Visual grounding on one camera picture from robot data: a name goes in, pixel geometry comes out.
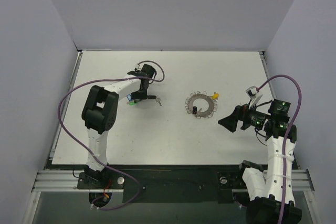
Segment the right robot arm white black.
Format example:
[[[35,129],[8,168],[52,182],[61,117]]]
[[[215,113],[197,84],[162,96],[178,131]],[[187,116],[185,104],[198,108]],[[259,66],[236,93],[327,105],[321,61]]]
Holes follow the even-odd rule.
[[[247,104],[238,105],[233,113],[218,121],[234,133],[237,124],[241,130],[253,126],[265,131],[268,150],[267,173],[259,164],[242,161],[235,173],[235,182],[248,190],[247,223],[299,223],[302,210],[296,206],[292,192],[292,164],[297,128],[289,124],[290,103],[274,99],[267,113]]]

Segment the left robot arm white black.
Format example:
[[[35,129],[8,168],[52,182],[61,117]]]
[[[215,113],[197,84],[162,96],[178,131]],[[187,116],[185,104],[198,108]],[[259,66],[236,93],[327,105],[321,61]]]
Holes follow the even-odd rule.
[[[107,138],[116,122],[119,101],[128,95],[132,102],[146,100],[150,80],[155,76],[155,68],[144,64],[142,68],[128,72],[122,81],[91,87],[81,117],[87,128],[90,149],[85,175],[96,188],[102,188],[108,182]]]

